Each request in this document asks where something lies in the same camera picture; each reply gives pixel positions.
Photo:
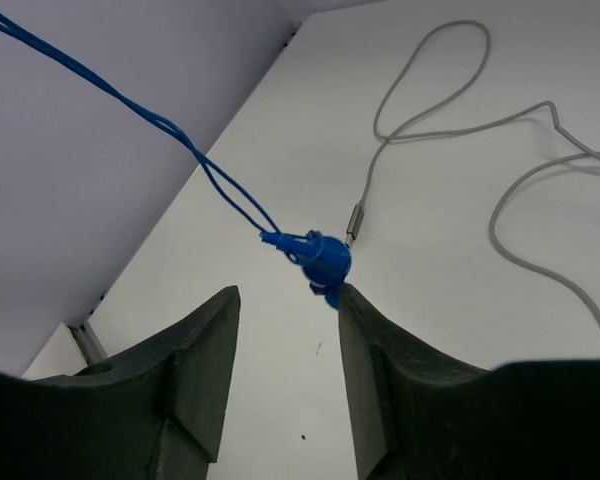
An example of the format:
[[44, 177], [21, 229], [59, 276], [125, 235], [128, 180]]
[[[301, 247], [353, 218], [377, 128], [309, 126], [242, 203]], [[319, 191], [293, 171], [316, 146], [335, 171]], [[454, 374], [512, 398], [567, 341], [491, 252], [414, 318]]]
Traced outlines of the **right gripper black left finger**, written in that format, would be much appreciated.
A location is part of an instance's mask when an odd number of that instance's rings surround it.
[[75, 375], [0, 373], [0, 479], [203, 479], [218, 458], [237, 347], [229, 286]]

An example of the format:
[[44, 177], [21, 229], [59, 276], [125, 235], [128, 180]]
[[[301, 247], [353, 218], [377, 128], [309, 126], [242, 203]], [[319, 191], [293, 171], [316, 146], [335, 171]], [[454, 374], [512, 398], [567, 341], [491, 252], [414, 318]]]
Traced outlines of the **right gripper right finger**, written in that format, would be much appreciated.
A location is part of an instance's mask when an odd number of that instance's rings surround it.
[[362, 479], [600, 479], [600, 360], [485, 370], [339, 296], [339, 333]]

